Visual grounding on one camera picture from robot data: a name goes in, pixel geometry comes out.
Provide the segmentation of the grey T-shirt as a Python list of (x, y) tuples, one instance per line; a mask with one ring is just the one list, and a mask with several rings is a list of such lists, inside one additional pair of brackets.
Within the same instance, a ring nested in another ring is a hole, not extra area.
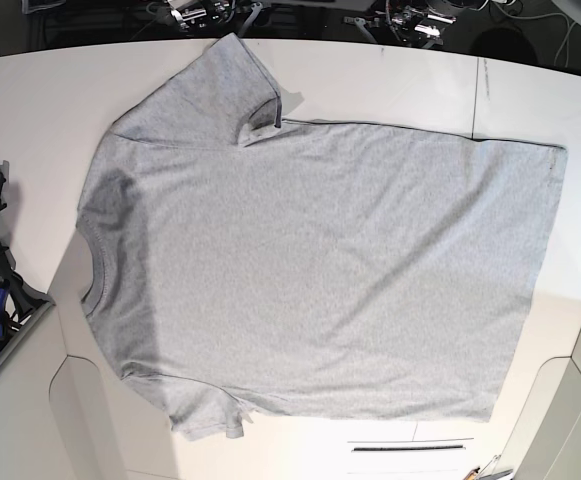
[(111, 369), (190, 439), (252, 412), (490, 418), (558, 209), (559, 147), (289, 120), (209, 47), (103, 135), (77, 209)]

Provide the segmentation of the black round chair base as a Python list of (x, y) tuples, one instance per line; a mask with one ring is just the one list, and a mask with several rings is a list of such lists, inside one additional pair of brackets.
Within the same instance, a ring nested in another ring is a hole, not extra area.
[(494, 28), (479, 34), (470, 46), (473, 56), (537, 65), (538, 58), (530, 41), (520, 32)]

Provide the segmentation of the white slotted vent plate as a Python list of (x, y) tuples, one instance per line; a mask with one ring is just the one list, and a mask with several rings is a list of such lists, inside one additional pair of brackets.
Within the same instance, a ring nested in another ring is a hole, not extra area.
[(445, 452), (465, 450), (474, 438), (449, 438), (416, 441), (357, 441), (348, 443), (352, 452)]

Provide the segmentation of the pens at bottom edge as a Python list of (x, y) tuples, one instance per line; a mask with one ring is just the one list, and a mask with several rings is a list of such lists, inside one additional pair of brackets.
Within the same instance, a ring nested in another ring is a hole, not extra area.
[(471, 469), (463, 480), (513, 480), (515, 471), (512, 468), (498, 469), (500, 459), (500, 455), (493, 456), (486, 465)]

